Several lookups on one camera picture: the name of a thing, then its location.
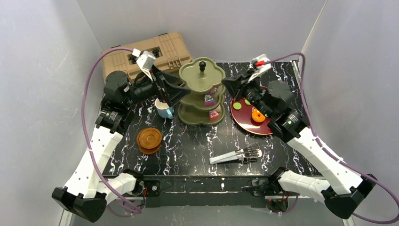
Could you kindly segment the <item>purple frosted cake slice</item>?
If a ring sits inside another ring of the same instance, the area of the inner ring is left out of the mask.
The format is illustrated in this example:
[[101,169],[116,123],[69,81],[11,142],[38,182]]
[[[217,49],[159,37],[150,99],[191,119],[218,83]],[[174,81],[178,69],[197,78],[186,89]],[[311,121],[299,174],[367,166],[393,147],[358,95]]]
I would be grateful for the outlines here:
[[215,104],[215,99],[211,95],[206,94],[204,96],[204,106],[205,107],[211,107],[214,104]]

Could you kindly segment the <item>red round lacquer tray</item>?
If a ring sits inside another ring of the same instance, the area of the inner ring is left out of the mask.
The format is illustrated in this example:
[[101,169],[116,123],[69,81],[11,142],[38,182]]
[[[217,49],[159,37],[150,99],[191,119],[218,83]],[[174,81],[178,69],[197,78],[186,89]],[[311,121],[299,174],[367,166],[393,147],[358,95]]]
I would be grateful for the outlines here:
[[[239,102],[242,104],[242,108],[239,111],[233,109],[234,102]],[[273,134],[271,129],[268,127],[268,123],[270,122],[269,118],[266,118],[266,120],[262,123],[256,123],[252,120],[251,114],[256,108],[252,106],[246,99],[243,98],[239,101],[236,101],[232,98],[230,108],[232,118],[236,124],[246,132],[262,136]]]

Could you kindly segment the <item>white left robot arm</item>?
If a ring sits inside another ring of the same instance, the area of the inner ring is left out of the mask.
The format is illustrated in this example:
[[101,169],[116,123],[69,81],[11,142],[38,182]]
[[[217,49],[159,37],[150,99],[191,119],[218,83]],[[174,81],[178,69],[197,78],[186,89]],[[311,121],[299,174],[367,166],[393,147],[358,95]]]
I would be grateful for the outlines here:
[[96,222],[109,203],[136,190],[143,179],[139,173],[128,169],[106,181],[103,170],[134,118],[134,105],[157,97],[174,106],[191,93],[188,88],[178,86],[177,80],[164,72],[156,73],[154,80],[136,85],[123,71],[114,71],[106,77],[93,135],[86,137],[87,149],[70,179],[52,193],[52,198],[61,207]]

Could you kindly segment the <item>green three-tier serving stand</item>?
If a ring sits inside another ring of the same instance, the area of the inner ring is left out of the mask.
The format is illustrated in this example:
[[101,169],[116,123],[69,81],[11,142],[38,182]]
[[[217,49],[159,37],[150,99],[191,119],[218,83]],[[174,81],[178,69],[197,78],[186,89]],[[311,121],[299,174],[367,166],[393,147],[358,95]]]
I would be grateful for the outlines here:
[[[215,126],[225,117],[225,91],[222,84],[225,78],[225,71],[216,62],[208,57],[199,57],[183,65],[179,69],[179,77],[184,87],[191,90],[191,94],[181,99],[177,114],[182,123],[189,126]],[[204,106],[204,96],[217,87],[218,90],[211,96],[215,99],[215,104],[211,107]],[[221,105],[219,119],[211,121],[209,112]]]

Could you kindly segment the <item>orange glazed donut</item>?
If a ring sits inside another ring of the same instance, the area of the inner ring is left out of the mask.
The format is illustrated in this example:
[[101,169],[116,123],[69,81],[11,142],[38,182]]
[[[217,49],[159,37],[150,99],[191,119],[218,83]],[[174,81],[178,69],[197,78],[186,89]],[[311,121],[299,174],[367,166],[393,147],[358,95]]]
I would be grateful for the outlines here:
[[257,109],[254,109],[251,114],[252,120],[256,123],[262,123],[266,120],[266,117]]

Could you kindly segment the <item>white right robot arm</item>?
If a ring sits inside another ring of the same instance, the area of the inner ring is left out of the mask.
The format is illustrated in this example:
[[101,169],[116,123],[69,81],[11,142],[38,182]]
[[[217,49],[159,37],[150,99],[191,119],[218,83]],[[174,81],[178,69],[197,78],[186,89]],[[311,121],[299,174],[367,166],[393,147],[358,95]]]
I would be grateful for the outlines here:
[[275,191],[311,197],[324,203],[336,216],[348,219],[374,188],[375,178],[360,176],[325,153],[308,121],[292,107],[295,94],[285,82],[271,81],[263,89],[255,81],[235,77],[223,79],[222,84],[232,97],[245,98],[268,117],[273,135],[297,150],[324,177],[307,177],[280,167],[268,177],[269,185]]

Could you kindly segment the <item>white sugared cake piece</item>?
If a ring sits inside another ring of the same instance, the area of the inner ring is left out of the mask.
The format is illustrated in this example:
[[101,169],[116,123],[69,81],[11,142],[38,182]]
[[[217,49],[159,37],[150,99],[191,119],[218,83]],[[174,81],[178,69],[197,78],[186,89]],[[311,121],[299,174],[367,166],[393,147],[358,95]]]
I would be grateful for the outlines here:
[[215,109],[215,111],[219,113],[219,112],[221,111],[221,105],[219,105],[219,106]]

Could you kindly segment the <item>pink sprinkled cake slice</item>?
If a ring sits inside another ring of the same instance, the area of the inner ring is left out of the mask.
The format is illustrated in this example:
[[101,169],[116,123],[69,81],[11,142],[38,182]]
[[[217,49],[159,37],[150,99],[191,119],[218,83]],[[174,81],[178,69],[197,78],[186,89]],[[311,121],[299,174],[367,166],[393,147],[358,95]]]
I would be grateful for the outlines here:
[[211,121],[216,121],[217,119],[219,119],[219,116],[220,116],[220,114],[216,110],[212,110],[209,112],[209,119]]

